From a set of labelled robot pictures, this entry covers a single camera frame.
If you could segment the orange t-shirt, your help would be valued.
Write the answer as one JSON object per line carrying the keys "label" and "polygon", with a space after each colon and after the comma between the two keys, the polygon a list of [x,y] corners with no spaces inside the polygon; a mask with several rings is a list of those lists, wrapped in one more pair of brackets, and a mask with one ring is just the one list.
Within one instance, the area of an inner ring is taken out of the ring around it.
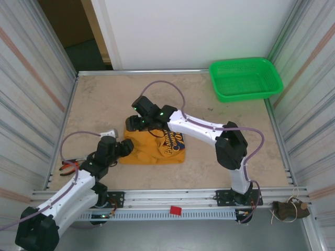
{"label": "orange t-shirt", "polygon": [[186,146],[183,134],[167,130],[129,131],[124,139],[134,144],[133,151],[120,159],[127,165],[167,165],[185,161]]}

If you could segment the green plastic basket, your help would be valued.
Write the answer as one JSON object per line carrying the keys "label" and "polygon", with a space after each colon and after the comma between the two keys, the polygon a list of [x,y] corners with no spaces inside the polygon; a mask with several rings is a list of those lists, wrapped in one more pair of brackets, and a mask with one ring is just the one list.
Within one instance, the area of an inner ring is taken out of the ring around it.
{"label": "green plastic basket", "polygon": [[214,62],[209,74],[220,102],[267,99],[283,90],[279,73],[265,58]]}

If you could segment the black controller module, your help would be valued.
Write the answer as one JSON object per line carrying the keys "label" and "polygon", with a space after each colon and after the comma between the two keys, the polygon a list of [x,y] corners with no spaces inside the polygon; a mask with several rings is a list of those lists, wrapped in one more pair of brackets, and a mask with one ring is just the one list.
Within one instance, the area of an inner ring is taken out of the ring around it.
{"label": "black controller module", "polygon": [[90,223],[91,225],[102,225],[110,218],[109,214],[92,214]]}
{"label": "black controller module", "polygon": [[239,224],[247,224],[253,217],[252,209],[235,209],[236,219]]}

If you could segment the aluminium table end rail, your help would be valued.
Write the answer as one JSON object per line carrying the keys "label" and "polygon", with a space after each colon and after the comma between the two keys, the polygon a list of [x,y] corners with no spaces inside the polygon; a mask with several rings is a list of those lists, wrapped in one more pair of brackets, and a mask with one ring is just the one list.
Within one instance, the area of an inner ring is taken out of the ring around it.
{"label": "aluminium table end rail", "polygon": [[79,71],[81,76],[208,74],[208,69]]}

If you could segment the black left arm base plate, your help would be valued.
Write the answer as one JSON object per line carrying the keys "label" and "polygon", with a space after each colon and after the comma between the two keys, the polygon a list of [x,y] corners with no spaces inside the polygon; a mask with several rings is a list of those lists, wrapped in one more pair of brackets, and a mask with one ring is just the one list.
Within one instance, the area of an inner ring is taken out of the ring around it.
{"label": "black left arm base plate", "polygon": [[102,206],[93,206],[98,209],[114,209],[123,208],[125,202],[125,192],[123,191],[108,191],[106,203]]}

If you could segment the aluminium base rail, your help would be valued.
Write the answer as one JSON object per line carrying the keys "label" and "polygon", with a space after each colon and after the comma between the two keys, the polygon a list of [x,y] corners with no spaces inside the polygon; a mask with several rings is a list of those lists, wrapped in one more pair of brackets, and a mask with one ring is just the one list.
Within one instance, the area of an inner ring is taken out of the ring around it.
{"label": "aluminium base rail", "polygon": [[[124,192],[124,210],[163,210],[170,206],[182,209],[209,209],[217,207],[213,200],[217,188],[213,189],[145,189],[122,190]],[[259,208],[268,208],[273,201],[284,202],[291,196],[296,196],[302,202],[311,206],[307,188],[305,187],[263,187],[261,198],[263,205]]]}

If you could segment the white door frame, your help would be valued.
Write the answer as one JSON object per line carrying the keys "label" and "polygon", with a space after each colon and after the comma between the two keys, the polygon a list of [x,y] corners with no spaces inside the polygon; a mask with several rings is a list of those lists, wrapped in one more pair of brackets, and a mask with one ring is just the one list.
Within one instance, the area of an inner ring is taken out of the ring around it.
{"label": "white door frame", "polygon": [[81,0],[99,52],[105,65],[123,70],[121,57],[109,18],[107,0]]}

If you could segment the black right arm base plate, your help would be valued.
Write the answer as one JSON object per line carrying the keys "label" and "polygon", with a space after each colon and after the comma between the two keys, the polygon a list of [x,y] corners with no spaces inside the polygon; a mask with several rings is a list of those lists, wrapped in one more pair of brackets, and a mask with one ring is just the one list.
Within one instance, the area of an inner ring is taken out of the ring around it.
{"label": "black right arm base plate", "polygon": [[257,189],[252,189],[246,194],[239,194],[232,189],[216,190],[213,200],[217,202],[219,207],[228,206],[254,206],[256,203],[262,206],[263,199],[262,195],[259,196]]}

